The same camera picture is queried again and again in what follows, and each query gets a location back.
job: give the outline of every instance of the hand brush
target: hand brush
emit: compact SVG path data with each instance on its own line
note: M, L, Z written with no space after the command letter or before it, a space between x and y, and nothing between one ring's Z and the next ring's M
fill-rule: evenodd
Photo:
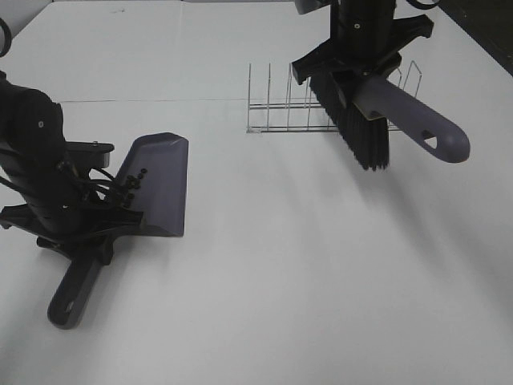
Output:
M300 14L327 5L330 37L294 62L293 74L299 84L310 77L310 88L360 165L374 171L389 165L387 118L439 159L467 159L470 145L458 126L385 81L401 64L399 50L431 36L432 21L425 15L394 20L395 0L296 0ZM376 89L380 98L369 93ZM426 142L431 137L436 148Z

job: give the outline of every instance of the white table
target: white table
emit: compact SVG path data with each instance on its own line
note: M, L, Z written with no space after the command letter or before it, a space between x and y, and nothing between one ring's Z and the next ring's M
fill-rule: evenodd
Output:
M68 140L114 143L111 171L137 136L187 137L188 201L183 238L116 243L70 331L46 320L67 262L0 232L0 383L511 383L513 80L435 11L404 56L466 163L394 133L363 172L334 134L246 134L247 64L286 69L323 12L59 2L16 38L1 68L65 102Z

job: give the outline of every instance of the black bristles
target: black bristles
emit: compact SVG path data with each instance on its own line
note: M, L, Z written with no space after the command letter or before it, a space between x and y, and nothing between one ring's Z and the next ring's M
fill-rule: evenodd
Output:
M386 118L367 120L352 103L344 108L338 98L337 87L330 73L314 75L310 79L312 92L337 125L358 163L365 170L386 168L390 162Z

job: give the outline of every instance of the wire rack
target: wire rack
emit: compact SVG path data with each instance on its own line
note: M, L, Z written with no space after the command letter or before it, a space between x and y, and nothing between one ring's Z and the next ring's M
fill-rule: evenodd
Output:
M290 64L287 75L284 76L277 71L278 81L273 79L272 72L271 63L265 72L261 69L254 71L252 64L249 64L247 132L338 132L312 93L309 78L303 85L298 86ZM388 80L416 98L422 81L422 72L418 64L412 60L406 77L398 68ZM391 122L389 130L398 131Z

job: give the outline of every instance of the gray brush handle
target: gray brush handle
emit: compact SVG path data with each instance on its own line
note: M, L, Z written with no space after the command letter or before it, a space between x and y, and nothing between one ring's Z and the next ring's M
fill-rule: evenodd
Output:
M385 116L440 160L459 163L470 155L471 144L460 127L381 76L365 80L353 103L368 120ZM435 148L426 142L433 137L437 140Z

